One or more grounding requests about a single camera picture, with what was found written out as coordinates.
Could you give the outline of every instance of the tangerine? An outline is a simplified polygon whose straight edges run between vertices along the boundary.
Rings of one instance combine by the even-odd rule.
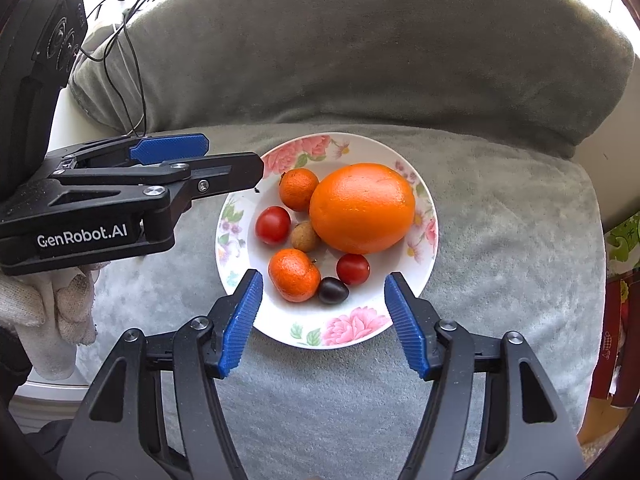
[[[287,171],[280,179],[278,192],[282,203],[293,211],[309,211],[311,196],[318,186],[318,177],[307,168]]]
[[[297,249],[282,249],[269,260],[269,277],[287,301],[300,303],[318,290],[320,271],[309,257]]]
[[[345,166],[320,182],[309,218],[329,246],[351,254],[377,253],[401,240],[414,222],[411,185],[382,164]]]

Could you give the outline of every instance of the white glove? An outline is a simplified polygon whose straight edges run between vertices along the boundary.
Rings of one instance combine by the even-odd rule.
[[[18,335],[34,370],[45,379],[71,376],[77,345],[95,341],[94,282],[105,265],[0,274],[0,325]]]

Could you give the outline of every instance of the gray plush cloth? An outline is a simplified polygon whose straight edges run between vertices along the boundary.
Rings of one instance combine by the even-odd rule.
[[[165,0],[130,36],[152,132],[356,120],[565,157],[613,110],[633,63],[629,42],[575,0]],[[108,65],[136,123],[120,43],[129,70],[117,48]],[[130,129],[100,64],[86,60],[71,89],[98,121]]]
[[[372,137],[407,158],[438,212],[440,248],[422,296],[468,330],[519,330],[580,425],[604,304],[604,242],[584,170],[570,161],[438,130],[372,125],[206,128],[217,152],[263,153],[311,132]],[[182,216],[176,246],[113,262],[97,282],[97,342],[78,365],[93,378],[120,334],[173,330],[224,294],[215,230],[223,197]],[[218,381],[226,420],[251,479],[395,478],[422,417],[428,385],[408,368],[394,330],[335,351],[277,343],[254,330],[241,364]],[[174,445],[178,431],[166,388]],[[475,453],[482,390],[470,410],[463,463]]]
[[[570,156],[618,101],[633,59],[626,40],[571,0],[165,0],[130,35],[151,131],[190,128],[209,136],[212,152],[260,154],[346,131],[407,158],[440,225],[422,295],[473,332],[521,331],[578,427],[600,338],[604,244],[588,177],[550,155]],[[111,75],[137,121],[139,97],[118,56],[108,58]],[[94,118],[128,130],[101,66],[85,61],[71,88]],[[98,339],[79,352],[87,378],[126,328],[175,329],[223,294],[222,202],[195,202],[171,251],[103,271]],[[477,386],[462,464],[478,438]],[[219,389],[252,479],[393,478],[428,396],[393,330],[323,352],[254,331]]]

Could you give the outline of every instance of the plate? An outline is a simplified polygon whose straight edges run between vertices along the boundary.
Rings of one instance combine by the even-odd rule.
[[[394,150],[367,137],[324,133],[299,137],[266,153],[264,177],[256,187],[230,193],[220,213],[216,232],[216,261],[220,280],[231,294],[247,269],[265,277],[262,304],[254,327],[281,343],[309,349],[333,349],[370,339],[392,325],[383,295],[385,277],[395,270],[404,275],[414,294],[420,294],[431,275],[438,250],[438,220],[431,194],[417,171]],[[280,175],[293,168],[309,168],[320,180],[332,171],[357,162],[376,162],[396,170],[411,184],[416,201],[415,220],[407,236],[386,251],[367,254],[369,279],[350,287],[347,300],[327,306],[317,298],[304,303],[282,299],[268,278],[271,256],[282,247],[270,247],[255,237],[258,215],[271,205],[282,206]],[[292,226],[308,219],[288,210]],[[322,246],[309,254],[322,277],[336,276],[342,253]]]

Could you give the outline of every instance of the blue gripper pad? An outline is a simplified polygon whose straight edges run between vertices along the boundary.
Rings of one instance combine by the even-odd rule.
[[[224,379],[240,364],[242,351],[249,339],[251,327],[262,303],[262,275],[256,272],[226,326],[222,336],[222,354],[218,361],[220,377]]]
[[[204,156],[209,151],[209,139],[203,134],[148,137],[129,150],[131,160],[140,164],[159,164],[166,160]]]
[[[409,303],[400,291],[396,279],[391,275],[385,278],[385,303],[409,368],[418,372],[420,378],[424,379],[429,371],[424,334],[409,308]]]

